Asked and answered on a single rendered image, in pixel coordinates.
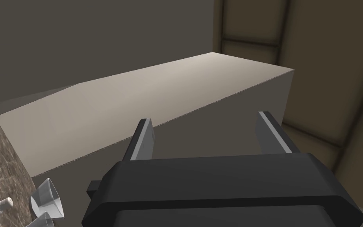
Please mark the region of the beige box cabinet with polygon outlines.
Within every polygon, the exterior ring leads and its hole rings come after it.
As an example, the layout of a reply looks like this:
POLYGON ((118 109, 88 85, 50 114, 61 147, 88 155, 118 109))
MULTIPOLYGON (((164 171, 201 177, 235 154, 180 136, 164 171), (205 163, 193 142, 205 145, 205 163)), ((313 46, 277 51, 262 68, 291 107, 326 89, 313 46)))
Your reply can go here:
POLYGON ((65 217, 82 227, 86 189, 120 161, 142 118, 153 158, 258 154, 259 111, 281 123, 294 69, 207 53, 70 86, 0 115, 36 187, 50 178, 65 217))

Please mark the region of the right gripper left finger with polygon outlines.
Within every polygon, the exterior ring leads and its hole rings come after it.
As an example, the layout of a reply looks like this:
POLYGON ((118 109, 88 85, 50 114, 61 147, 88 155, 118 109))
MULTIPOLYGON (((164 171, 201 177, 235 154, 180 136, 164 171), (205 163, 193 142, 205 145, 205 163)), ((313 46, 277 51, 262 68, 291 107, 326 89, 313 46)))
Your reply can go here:
POLYGON ((141 119, 122 161, 152 159, 154 142, 155 134, 151 119, 141 119))

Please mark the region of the clear drinking glass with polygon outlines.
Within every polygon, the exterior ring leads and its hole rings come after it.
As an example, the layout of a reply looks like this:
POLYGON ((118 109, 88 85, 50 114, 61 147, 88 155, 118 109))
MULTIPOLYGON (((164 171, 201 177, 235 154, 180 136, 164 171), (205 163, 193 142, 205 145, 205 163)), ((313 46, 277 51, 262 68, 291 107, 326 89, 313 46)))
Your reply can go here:
POLYGON ((55 227, 48 212, 42 213, 26 227, 55 227))
POLYGON ((53 220, 64 219, 61 199, 50 178, 47 178, 29 198, 30 209, 35 217, 47 212, 53 220))

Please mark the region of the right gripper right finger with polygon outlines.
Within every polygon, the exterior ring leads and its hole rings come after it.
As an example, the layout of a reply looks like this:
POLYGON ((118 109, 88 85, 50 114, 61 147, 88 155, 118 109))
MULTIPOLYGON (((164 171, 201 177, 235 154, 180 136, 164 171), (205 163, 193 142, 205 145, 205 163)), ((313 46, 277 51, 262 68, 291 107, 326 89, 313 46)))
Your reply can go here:
POLYGON ((257 113, 255 133, 262 154, 300 153, 270 112, 257 113))

